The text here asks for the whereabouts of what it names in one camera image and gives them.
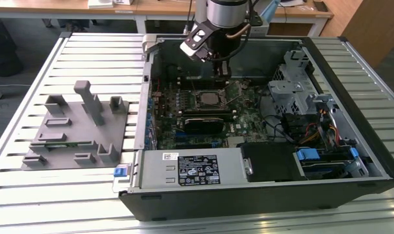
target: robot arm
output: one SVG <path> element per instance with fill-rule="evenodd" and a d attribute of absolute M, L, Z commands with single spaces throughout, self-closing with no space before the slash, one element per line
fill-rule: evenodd
<path fill-rule="evenodd" d="M 250 0 L 209 0 L 208 20 L 198 24 L 181 49 L 192 59 L 228 62 L 245 47 L 248 40 L 241 44 L 241 36 L 250 31 L 253 16 Z"/>

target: cable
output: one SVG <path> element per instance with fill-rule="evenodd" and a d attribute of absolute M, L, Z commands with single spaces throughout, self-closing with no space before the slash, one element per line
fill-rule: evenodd
<path fill-rule="evenodd" d="M 276 141 L 276 138 L 277 138 L 277 127 L 278 127 L 278 125 L 282 125 L 282 123 L 278 123 L 278 124 L 276 124 L 276 126 L 274 126 L 274 136 L 273 136 L 273 141 Z"/>
<path fill-rule="evenodd" d="M 333 125 L 331 125 L 331 129 L 335 130 L 336 145 L 340 146 L 340 130 Z"/>
<path fill-rule="evenodd" d="M 190 22 L 190 14 L 192 14 L 192 5 L 193 5 L 193 0 L 190 0 L 190 7 L 189 7 L 189 15 L 188 15 L 188 21 L 186 21 L 185 32 L 189 31 L 189 22 Z"/>
<path fill-rule="evenodd" d="M 244 28 L 233 35 L 226 34 L 228 39 L 236 39 L 240 36 L 244 35 L 244 33 L 250 29 L 250 23 L 248 23 L 248 25 L 244 26 Z"/>
<path fill-rule="evenodd" d="M 284 29 L 282 29 L 282 34 L 285 33 L 286 31 L 286 24 L 288 24 L 288 8 L 280 3 L 281 7 L 284 7 L 284 14 L 286 16 L 286 21 L 284 22 Z"/>
<path fill-rule="evenodd" d="M 249 23 L 252 22 L 252 19 L 254 17 L 254 5 L 253 5 L 253 2 L 252 0 L 248 1 L 249 3 Z M 228 55 L 226 57 L 224 58 L 209 58 L 208 61 L 212 61 L 212 62 L 224 62 L 229 59 L 232 59 L 245 48 L 246 44 L 248 44 L 248 41 L 249 41 L 249 33 L 250 33 L 250 27 L 248 28 L 248 33 L 246 33 L 246 37 L 245 37 L 245 41 L 242 42 L 242 44 L 240 45 L 238 49 L 236 49 L 230 55 Z"/>
<path fill-rule="evenodd" d="M 312 127 L 313 125 L 316 125 L 316 123 L 310 123 L 310 124 L 308 125 L 308 128 L 306 128 L 306 136 L 309 136 L 309 129 L 310 129 L 310 127 Z"/>
<path fill-rule="evenodd" d="M 256 7 L 256 5 L 258 4 L 258 2 L 260 2 L 260 0 L 256 0 L 256 1 L 254 1 L 254 4 L 253 4 L 254 7 Z"/>
<path fill-rule="evenodd" d="M 281 131 L 277 127 L 274 127 L 274 125 L 272 125 L 270 122 L 268 122 L 266 120 L 264 120 L 264 121 L 265 121 L 265 123 L 266 123 L 273 129 L 276 129 L 276 130 L 281 133 L 281 135 L 286 138 L 286 140 L 288 140 L 290 143 L 297 144 L 297 142 L 294 141 L 294 139 L 293 139 L 288 134 L 285 134 L 284 131 Z"/>
<path fill-rule="evenodd" d="M 320 133 L 316 132 L 312 136 L 309 136 L 308 139 L 305 139 L 305 140 L 300 143 L 300 145 L 302 145 L 304 143 L 306 143 L 306 142 L 309 142 L 310 140 L 313 140 L 318 135 L 320 135 Z"/>
<path fill-rule="evenodd" d="M 7 87 L 7 86 L 31 86 L 31 84 L 2 84 L 0 87 Z"/>

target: black cable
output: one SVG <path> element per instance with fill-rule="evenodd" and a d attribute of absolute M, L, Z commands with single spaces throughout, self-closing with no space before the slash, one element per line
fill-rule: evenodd
<path fill-rule="evenodd" d="M 193 0 L 190 0 L 189 15 L 188 15 L 188 22 L 186 22 L 186 27 L 188 28 L 189 28 L 189 22 L 190 22 L 192 5 L 193 5 Z"/>
<path fill-rule="evenodd" d="M 274 136 L 273 136 L 273 141 L 276 141 L 276 138 L 277 138 L 277 127 L 278 127 L 278 125 L 282 125 L 282 123 L 278 123 L 278 124 L 276 124 L 276 126 L 274 126 Z"/>
<path fill-rule="evenodd" d="M 284 14 L 286 16 L 286 21 L 284 22 L 284 29 L 282 29 L 282 34 L 286 31 L 286 25 L 288 25 L 288 8 L 280 3 L 281 7 L 284 7 Z"/>
<path fill-rule="evenodd" d="M 286 138 L 286 140 L 288 140 L 292 144 L 297 144 L 297 141 L 294 141 L 294 139 L 293 139 L 288 134 L 285 134 L 284 131 L 281 131 L 277 127 L 274 127 L 274 125 L 272 125 L 270 122 L 268 122 L 266 120 L 264 120 L 264 121 L 265 121 L 265 123 L 266 123 L 273 129 L 276 129 L 276 130 L 280 132 L 280 134 Z"/>
<path fill-rule="evenodd" d="M 249 24 L 253 20 L 253 17 L 254 17 L 254 5 L 253 5 L 253 2 L 252 0 L 248 1 L 249 3 Z M 236 49 L 230 55 L 228 55 L 226 57 L 224 58 L 209 58 L 208 60 L 212 61 L 212 62 L 224 62 L 229 59 L 232 59 L 245 48 L 246 44 L 248 44 L 248 41 L 249 41 L 249 33 L 250 33 L 250 28 L 248 29 L 248 32 L 246 32 L 246 37 L 245 37 L 245 41 L 242 42 L 242 44 L 240 45 L 238 49 Z"/>
<path fill-rule="evenodd" d="M 261 117 L 264 117 L 262 116 L 262 113 L 261 113 L 261 101 L 262 101 L 262 94 L 261 94 L 261 98 L 260 98 L 260 108 L 258 108 L 258 110 L 260 110 L 260 116 Z M 297 144 L 297 141 L 284 132 L 284 131 L 281 131 L 274 125 L 272 125 L 270 124 L 270 122 L 268 122 L 266 120 L 265 120 L 265 118 L 268 118 L 268 117 L 278 117 L 278 116 L 276 116 L 276 115 L 268 115 L 268 116 L 265 116 L 264 117 L 264 121 L 265 121 L 265 123 L 274 129 L 274 131 L 278 131 L 280 133 L 281 133 L 281 135 L 286 138 L 286 140 L 292 143 L 292 144 Z"/>
<path fill-rule="evenodd" d="M 254 4 L 253 4 L 253 6 L 256 7 L 256 5 L 257 5 L 257 3 L 260 2 L 260 0 L 256 0 L 254 1 Z"/>

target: power supply label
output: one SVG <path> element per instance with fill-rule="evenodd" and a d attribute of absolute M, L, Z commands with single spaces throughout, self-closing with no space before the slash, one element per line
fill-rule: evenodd
<path fill-rule="evenodd" d="M 218 156 L 178 156 L 178 184 L 221 184 Z"/>

